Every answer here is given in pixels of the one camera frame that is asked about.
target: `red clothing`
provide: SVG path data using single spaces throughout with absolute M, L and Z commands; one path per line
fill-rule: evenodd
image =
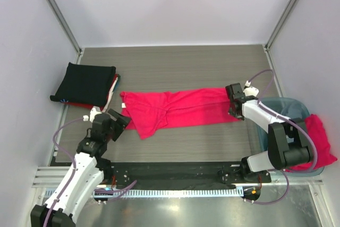
M 127 129 L 137 129 L 141 139 L 161 128 L 178 128 L 235 122 L 228 114 L 230 102 L 225 88 L 205 88 L 176 93 L 122 92 L 126 108 L 122 114 L 131 117 Z

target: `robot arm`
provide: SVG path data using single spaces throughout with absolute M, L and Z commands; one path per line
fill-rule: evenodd
M 104 180 L 109 180 L 113 176 L 111 162 L 103 159 L 102 155 L 107 149 L 107 143 L 111 139 L 116 141 L 131 119 L 112 109 L 108 112 L 115 120 L 109 114 L 102 113 L 99 108 L 92 108 L 88 117 L 89 121 L 92 122 L 90 136 L 86 136 L 78 144 L 75 155 L 76 169 L 71 182 L 53 206 L 57 195 L 69 182 L 74 171 L 73 165 L 45 204 L 43 206 L 36 205 L 32 209 L 32 227 L 43 227 L 47 212 L 52 207 L 48 226 L 74 227 L 81 210 L 94 189 Z
M 283 119 L 290 119 L 289 117 L 278 113 L 271 115 L 263 109 L 268 109 L 267 107 L 260 107 L 256 88 L 246 87 L 243 90 L 239 83 L 235 83 L 227 86 L 226 91 L 231 104 L 229 114 L 241 120 L 251 119 L 268 133 L 268 150 L 242 159 L 245 174 L 282 170 L 313 160 L 313 150 L 307 138 L 297 128 L 278 118 L 281 116 Z M 290 120 L 307 132 L 302 119 Z M 294 142 L 288 143 L 287 137 L 293 138 Z

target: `white enclosure wall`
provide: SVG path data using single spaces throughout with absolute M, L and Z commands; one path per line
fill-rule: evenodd
M 24 226 L 38 165 L 48 163 L 61 104 L 49 95 L 76 52 L 46 0 L 0 0 L 0 225 Z
M 56 0 L 81 47 L 266 43 L 288 0 Z
M 339 0 L 299 0 L 271 48 L 284 94 L 304 102 L 311 113 L 322 118 L 332 153 L 338 158 L 339 17 Z M 339 216 L 340 163 L 327 167 L 322 179 L 332 199 L 332 213 Z

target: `red fabric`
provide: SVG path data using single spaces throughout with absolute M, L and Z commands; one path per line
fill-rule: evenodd
M 131 117 L 127 129 L 137 129 L 141 139 L 161 128 L 178 128 L 235 122 L 230 116 L 225 88 L 206 88 L 176 93 L 122 92 L 126 108 L 122 114 Z
M 113 83 L 115 82 L 115 80 L 117 79 L 118 75 L 115 74 L 113 81 L 111 83 L 111 86 L 113 85 Z M 73 103 L 73 102 L 62 102 L 66 105 L 71 105 L 71 106 L 80 106 L 80 107 L 84 107 L 84 108 L 88 108 L 88 109 L 92 109 L 94 106 L 90 105 L 90 104 L 83 104 L 83 103 Z M 105 106 L 99 106 L 100 110 L 102 111 L 104 109 Z
M 338 159 L 332 155 L 330 151 L 330 144 L 328 142 L 328 138 L 324 129 L 324 125 L 322 124 L 320 118 L 315 115 L 311 114 L 307 117 L 304 122 L 306 123 L 308 135 L 313 140 L 315 147 L 318 152 L 318 161 L 317 165 L 314 169 L 318 169 L 320 167 L 324 167 L 327 165 L 332 164 L 333 162 L 337 161 Z M 293 170 L 306 170 L 312 165 L 311 162 L 297 165 L 291 167 Z

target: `black cloth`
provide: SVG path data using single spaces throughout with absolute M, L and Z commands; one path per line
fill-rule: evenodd
M 115 74 L 116 67 L 114 66 L 69 63 L 64 80 L 56 94 L 49 98 L 54 102 L 105 106 Z

